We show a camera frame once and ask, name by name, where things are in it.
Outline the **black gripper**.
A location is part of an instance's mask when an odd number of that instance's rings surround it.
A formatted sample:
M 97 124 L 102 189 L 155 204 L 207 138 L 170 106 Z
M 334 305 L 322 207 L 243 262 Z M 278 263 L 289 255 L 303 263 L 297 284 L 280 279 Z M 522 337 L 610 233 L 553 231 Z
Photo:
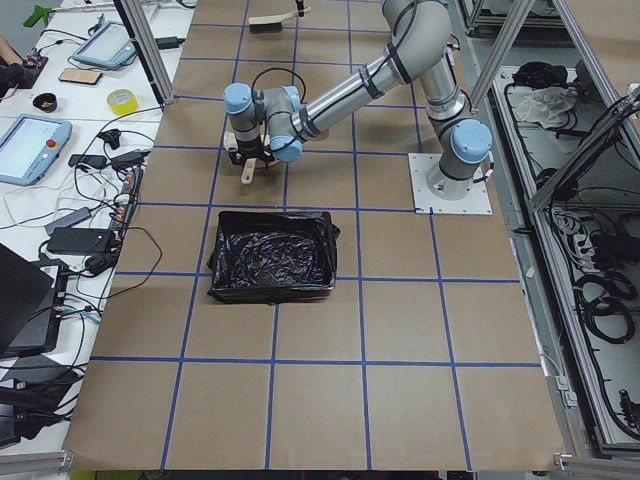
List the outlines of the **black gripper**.
M 305 5 L 303 0 L 296 0 L 297 15 L 305 15 Z M 233 165 L 244 167 L 249 159 L 261 160 L 265 165 L 275 162 L 269 147 L 262 144 L 259 139 L 248 142 L 239 141 L 235 146 L 229 147 L 229 159 Z

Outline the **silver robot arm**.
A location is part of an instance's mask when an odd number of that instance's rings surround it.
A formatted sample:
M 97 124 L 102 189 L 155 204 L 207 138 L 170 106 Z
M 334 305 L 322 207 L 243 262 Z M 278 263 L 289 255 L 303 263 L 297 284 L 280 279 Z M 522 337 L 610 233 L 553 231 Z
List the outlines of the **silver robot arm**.
M 230 161 L 238 166 L 250 159 L 296 161 L 304 143 L 390 90 L 419 82 L 442 148 L 436 167 L 440 178 L 454 185 L 473 182 L 493 138 L 484 123 L 471 117 L 447 58 L 451 19 L 445 2 L 384 1 L 381 13 L 391 33 L 381 56 L 314 100 L 304 101 L 305 87 L 294 85 L 228 85 L 223 100 L 235 139 L 227 150 Z

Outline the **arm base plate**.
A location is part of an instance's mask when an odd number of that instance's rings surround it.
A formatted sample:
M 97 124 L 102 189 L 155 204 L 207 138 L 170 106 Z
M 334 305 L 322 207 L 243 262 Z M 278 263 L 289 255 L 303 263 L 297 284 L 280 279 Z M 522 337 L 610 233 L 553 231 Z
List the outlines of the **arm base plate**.
M 408 154 L 414 211 L 417 214 L 490 216 L 492 208 L 482 168 L 476 168 L 473 179 L 452 180 L 440 171 L 440 158 L 437 153 Z

